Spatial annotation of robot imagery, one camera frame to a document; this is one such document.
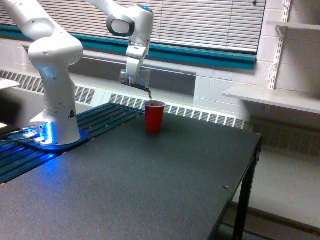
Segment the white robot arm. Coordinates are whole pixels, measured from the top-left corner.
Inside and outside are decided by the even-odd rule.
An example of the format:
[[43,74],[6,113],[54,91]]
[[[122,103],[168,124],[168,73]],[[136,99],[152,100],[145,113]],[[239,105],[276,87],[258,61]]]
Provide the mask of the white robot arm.
[[[142,65],[149,53],[154,13],[145,5],[121,6],[112,0],[91,2],[106,16],[106,27],[118,37],[127,37],[127,62],[121,82],[146,89],[141,82]],[[36,0],[3,0],[2,7],[21,32],[32,40],[28,56],[38,70],[44,89],[44,110],[31,120],[35,130],[24,137],[44,147],[66,146],[81,139],[76,117],[75,84],[69,66],[83,56],[82,43],[44,10]]]

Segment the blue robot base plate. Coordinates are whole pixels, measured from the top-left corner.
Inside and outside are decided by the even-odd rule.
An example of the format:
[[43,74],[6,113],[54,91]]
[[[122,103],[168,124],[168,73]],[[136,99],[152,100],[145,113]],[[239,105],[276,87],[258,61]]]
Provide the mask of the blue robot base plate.
[[8,136],[8,139],[18,141],[19,143],[36,150],[66,152],[85,144],[89,140],[89,136],[85,131],[80,130],[79,133],[80,139],[70,144],[53,144],[49,140],[45,140],[41,133],[36,134],[35,131],[13,133]]

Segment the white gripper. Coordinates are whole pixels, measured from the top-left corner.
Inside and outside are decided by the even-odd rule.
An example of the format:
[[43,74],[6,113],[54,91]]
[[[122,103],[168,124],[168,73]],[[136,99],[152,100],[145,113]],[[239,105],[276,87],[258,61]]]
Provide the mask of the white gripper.
[[127,78],[130,83],[136,83],[139,80],[140,69],[143,65],[145,57],[149,54],[150,44],[140,44],[129,42],[127,55]]

